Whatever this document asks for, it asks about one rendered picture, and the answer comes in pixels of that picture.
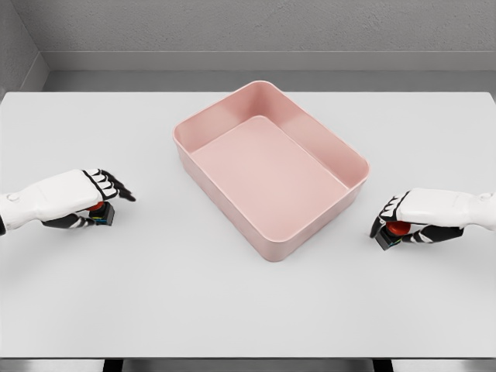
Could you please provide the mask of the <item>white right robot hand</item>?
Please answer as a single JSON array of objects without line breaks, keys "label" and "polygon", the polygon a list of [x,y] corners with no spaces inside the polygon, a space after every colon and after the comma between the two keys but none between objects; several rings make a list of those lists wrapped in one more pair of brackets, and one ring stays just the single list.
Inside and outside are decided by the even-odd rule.
[{"label": "white right robot hand", "polygon": [[439,243],[461,237],[469,224],[473,195],[459,191],[413,188],[392,197],[381,209],[370,230],[375,239],[387,222],[408,222],[421,229],[402,237],[401,243]]}]

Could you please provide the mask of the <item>pink rectangular basket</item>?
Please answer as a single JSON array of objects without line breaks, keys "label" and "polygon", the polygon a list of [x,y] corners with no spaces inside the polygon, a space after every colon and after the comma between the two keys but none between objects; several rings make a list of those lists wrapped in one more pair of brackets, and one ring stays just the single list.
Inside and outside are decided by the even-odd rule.
[{"label": "pink rectangular basket", "polygon": [[253,81],[178,123],[185,171],[270,262],[348,208],[368,161],[268,81]]}]

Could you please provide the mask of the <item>red button black industrial switch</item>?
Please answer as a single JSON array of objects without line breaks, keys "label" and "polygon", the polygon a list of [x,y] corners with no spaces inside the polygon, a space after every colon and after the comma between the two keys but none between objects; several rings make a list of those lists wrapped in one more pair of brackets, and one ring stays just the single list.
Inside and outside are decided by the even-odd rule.
[{"label": "red button black industrial switch", "polygon": [[398,245],[402,237],[409,234],[412,225],[408,222],[387,222],[375,237],[376,241],[383,250]]},{"label": "red button black industrial switch", "polygon": [[108,201],[102,201],[88,209],[89,218],[92,219],[96,225],[111,226],[115,215],[115,210]]}]

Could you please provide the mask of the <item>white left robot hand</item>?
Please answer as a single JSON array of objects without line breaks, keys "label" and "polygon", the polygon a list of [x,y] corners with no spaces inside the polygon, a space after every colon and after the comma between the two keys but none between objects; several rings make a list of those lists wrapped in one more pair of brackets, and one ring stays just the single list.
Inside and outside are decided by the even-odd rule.
[{"label": "white left robot hand", "polygon": [[129,202],[136,200],[121,181],[99,168],[69,170],[37,181],[24,190],[34,197],[35,219],[46,227],[58,229],[104,226],[89,218],[89,208],[117,197]]}]

